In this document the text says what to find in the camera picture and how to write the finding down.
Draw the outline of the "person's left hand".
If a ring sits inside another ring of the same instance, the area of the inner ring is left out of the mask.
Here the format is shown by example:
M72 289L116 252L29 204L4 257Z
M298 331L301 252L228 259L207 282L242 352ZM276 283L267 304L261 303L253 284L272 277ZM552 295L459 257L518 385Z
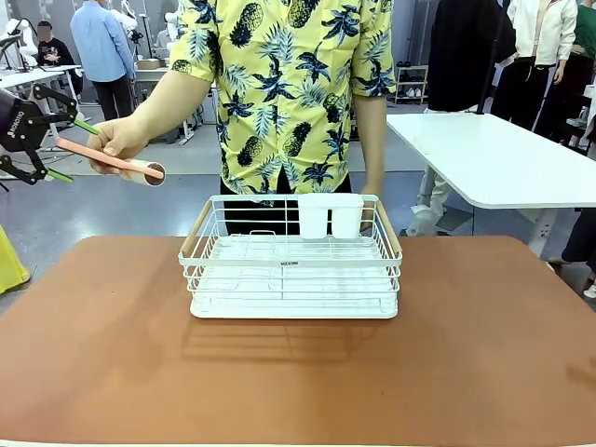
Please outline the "person's left hand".
M365 200L363 203L360 231L365 232L373 227L376 202L382 196L382 184L380 182L366 182L362 187L361 194Z

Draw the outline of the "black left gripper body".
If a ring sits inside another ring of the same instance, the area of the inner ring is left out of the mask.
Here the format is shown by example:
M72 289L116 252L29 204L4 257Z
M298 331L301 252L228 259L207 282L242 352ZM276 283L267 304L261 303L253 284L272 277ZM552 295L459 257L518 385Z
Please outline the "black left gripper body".
M1 88L1 146L9 153L38 150L49 126L35 123L45 115L36 102L23 100Z

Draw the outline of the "person's right hand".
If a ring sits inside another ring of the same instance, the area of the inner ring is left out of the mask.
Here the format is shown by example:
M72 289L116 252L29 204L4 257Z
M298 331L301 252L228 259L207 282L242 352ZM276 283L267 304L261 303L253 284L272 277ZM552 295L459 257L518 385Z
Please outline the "person's right hand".
M135 115L99 123L95 129L98 133L89 136L87 147L120 159L136 157L149 142Z

